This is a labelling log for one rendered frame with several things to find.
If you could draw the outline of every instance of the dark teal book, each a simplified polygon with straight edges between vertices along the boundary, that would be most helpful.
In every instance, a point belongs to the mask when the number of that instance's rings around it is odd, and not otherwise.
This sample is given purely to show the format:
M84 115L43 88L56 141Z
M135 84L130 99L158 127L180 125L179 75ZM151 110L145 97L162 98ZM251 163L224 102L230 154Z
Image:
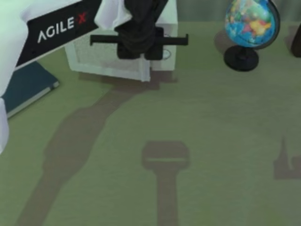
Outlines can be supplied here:
M58 79L37 62L15 71L3 96L8 117L28 107L58 85Z

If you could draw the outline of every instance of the wall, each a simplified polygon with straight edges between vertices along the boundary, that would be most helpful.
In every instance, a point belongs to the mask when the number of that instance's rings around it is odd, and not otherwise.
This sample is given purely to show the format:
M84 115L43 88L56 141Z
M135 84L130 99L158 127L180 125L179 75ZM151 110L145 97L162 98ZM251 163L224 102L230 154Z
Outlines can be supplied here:
M177 0L179 21L222 21L231 0ZM301 21L301 0L275 0L282 21Z

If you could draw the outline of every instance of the green table surface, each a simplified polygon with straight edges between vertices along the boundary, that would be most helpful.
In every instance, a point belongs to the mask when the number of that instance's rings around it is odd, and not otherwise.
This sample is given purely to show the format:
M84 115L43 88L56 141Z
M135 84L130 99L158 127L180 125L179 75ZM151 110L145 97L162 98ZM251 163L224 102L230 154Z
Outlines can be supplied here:
M180 23L190 45L178 48L173 79L155 73L148 87L72 72L63 49L40 60L61 86L9 121L0 225L299 226L299 171L275 179L273 166L281 149L290 169L301 154L301 59L285 43L292 26L259 51L258 68L238 73L222 59L222 23ZM189 154L169 200L178 212L157 220L169 210L157 195L172 188L164 172L175 145ZM146 146L166 154L163 180L143 167Z

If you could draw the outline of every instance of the globe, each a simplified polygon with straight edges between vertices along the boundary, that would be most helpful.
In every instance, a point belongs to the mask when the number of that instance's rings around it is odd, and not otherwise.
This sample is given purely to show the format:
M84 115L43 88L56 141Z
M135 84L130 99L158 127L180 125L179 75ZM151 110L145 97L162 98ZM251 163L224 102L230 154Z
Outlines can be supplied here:
M280 16L271 0L234 0L226 13L225 29L239 46L265 48L279 33Z

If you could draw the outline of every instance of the black globe base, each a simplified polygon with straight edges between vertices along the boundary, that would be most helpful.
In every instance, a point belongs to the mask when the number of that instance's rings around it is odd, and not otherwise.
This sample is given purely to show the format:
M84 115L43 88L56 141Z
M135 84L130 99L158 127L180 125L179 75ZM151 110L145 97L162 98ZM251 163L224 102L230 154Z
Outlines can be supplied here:
M252 48L232 46L224 53L224 61L235 71L248 72L257 67L259 57Z

